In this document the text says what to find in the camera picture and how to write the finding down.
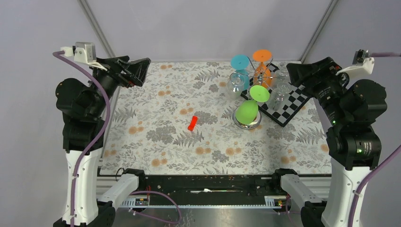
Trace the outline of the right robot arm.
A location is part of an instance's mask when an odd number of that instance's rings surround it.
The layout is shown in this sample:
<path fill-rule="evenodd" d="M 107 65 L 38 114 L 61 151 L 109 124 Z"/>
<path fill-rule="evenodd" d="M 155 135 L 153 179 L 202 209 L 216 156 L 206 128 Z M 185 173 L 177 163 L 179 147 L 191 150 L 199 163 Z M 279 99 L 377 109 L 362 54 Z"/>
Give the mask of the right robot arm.
<path fill-rule="evenodd" d="M 313 196 L 296 175 L 273 179 L 274 193 L 288 197 L 301 209 L 305 227 L 358 227 L 369 177 L 378 169 L 382 144 L 372 124 L 387 109 L 380 84 L 351 78 L 371 74 L 374 59 L 357 57 L 342 68 L 332 58 L 311 64 L 289 63 L 291 84 L 303 86 L 331 122 L 326 142 L 331 158 L 331 182 L 326 200 Z"/>

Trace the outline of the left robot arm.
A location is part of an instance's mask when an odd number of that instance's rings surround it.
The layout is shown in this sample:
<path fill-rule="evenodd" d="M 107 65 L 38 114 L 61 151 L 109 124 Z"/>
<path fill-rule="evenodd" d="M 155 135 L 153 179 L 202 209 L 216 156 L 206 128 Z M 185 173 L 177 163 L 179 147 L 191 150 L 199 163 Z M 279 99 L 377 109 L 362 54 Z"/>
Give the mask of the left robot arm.
<path fill-rule="evenodd" d="M 56 88 L 56 107 L 62 112 L 63 148 L 68 163 L 68 192 L 63 216 L 56 227 L 109 227 L 116 210 L 133 192 L 142 194 L 147 187 L 144 171 L 127 169 L 122 178 L 102 196 L 96 196 L 99 159 L 104 133 L 111 119 L 110 98 L 118 87 L 141 87 L 151 60 L 131 61 L 128 56 L 96 60 L 100 68 L 84 74 L 85 85 L 75 78 L 62 81 Z"/>

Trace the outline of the green wine glass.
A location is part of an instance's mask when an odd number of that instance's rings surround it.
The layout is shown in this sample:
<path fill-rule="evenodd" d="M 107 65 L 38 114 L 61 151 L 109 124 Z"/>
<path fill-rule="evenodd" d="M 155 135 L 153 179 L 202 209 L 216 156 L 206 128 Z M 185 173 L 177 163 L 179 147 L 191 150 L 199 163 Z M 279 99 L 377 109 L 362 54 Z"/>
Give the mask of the green wine glass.
<path fill-rule="evenodd" d="M 258 103 L 265 103 L 270 97 L 269 91 L 261 85 L 254 85 L 249 90 L 250 100 L 244 101 L 235 112 L 235 119 L 241 124 L 251 124 L 259 112 Z"/>

